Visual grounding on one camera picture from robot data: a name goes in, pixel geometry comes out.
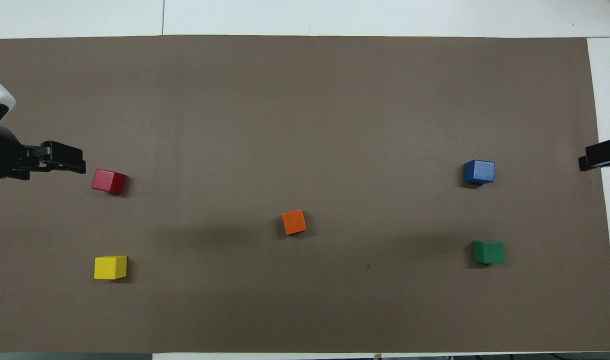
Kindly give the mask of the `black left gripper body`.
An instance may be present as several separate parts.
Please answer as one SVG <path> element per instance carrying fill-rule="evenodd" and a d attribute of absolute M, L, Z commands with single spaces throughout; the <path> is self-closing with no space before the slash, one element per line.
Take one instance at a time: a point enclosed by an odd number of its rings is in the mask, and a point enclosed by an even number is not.
<path fill-rule="evenodd" d="M 31 172 L 39 172 L 39 159 L 32 155 L 34 146 L 21 144 L 7 128 L 0 126 L 0 180 L 30 180 Z"/>

